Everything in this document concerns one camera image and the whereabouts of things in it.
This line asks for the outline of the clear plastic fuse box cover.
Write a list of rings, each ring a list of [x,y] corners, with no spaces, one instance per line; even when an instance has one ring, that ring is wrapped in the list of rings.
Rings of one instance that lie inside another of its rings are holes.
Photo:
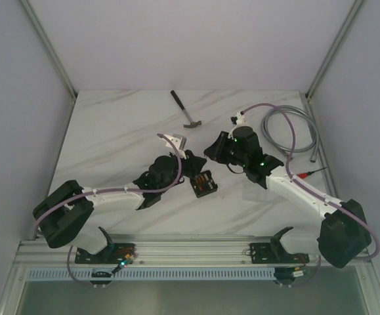
[[[266,201],[268,192],[257,184],[244,182],[242,184],[242,199],[247,201]]]

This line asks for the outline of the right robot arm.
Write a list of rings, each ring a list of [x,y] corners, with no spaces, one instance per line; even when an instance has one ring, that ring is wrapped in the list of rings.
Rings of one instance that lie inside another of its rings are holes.
[[[330,265],[344,268],[371,243],[357,201],[341,201],[297,175],[289,176],[282,161],[263,152],[251,127],[221,132],[204,154],[219,164],[240,166],[251,182],[280,195],[318,221],[317,230],[294,232],[288,226],[273,235],[270,254],[276,261],[284,262],[295,254],[321,255]]]

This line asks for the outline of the black fuse box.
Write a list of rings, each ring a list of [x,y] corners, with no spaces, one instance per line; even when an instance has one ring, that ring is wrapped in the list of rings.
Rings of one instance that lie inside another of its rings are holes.
[[[190,178],[190,184],[197,198],[202,198],[218,190],[218,185],[213,180],[212,173],[209,170]]]

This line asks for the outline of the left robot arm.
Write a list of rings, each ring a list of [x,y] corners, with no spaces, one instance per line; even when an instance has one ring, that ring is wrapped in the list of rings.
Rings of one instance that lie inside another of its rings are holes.
[[[118,223],[119,214],[155,205],[167,187],[198,175],[206,163],[204,157],[190,150],[181,158],[173,154],[159,156],[127,185],[127,192],[109,189],[98,194],[76,180],[68,180],[39,203],[32,215],[50,248],[76,246],[90,253],[97,263],[106,264],[114,256],[108,230]]]

